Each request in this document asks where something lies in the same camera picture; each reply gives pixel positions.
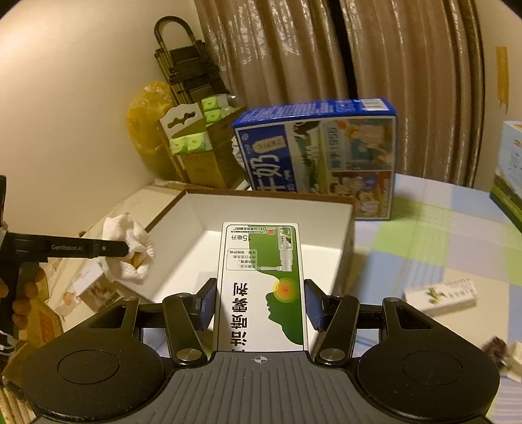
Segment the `person left hand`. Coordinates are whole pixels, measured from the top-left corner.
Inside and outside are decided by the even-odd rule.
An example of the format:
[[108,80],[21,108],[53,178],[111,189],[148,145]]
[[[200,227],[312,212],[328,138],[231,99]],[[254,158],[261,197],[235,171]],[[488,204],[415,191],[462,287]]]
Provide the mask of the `person left hand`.
[[37,284],[45,277],[33,262],[1,263],[1,333],[17,338],[17,331],[28,325],[31,300],[39,294]]

